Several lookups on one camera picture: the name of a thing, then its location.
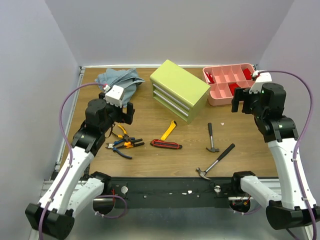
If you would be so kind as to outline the green metal tool chest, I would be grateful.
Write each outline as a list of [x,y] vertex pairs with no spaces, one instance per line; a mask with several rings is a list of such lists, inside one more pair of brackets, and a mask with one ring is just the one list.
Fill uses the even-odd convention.
[[190,124],[205,107],[210,85],[167,59],[149,77],[152,96]]

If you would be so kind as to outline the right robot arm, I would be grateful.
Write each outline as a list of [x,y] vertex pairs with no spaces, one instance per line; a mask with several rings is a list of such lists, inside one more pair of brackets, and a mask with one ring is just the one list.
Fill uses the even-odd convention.
[[296,125],[283,115],[286,91],[277,83],[264,83],[261,90],[236,88],[232,112],[243,103],[242,112],[252,114],[258,130],[273,156],[281,193],[264,185],[251,171],[235,172],[230,191],[253,197],[263,208],[267,220],[275,230],[305,227],[320,220],[320,208],[313,197],[304,174]]

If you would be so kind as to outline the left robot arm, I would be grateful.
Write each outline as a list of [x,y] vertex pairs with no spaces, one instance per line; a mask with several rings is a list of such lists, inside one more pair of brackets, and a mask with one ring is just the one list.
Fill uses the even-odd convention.
[[101,172],[89,176],[78,191],[75,188],[87,166],[105,143],[105,133],[114,123],[133,122],[134,105],[128,102],[126,112],[105,98],[91,100],[85,110],[85,120],[68,144],[69,154],[48,191],[37,204],[30,203],[25,215],[39,239],[48,235],[65,240],[72,231],[75,217],[96,197],[107,198],[115,204],[111,177]]

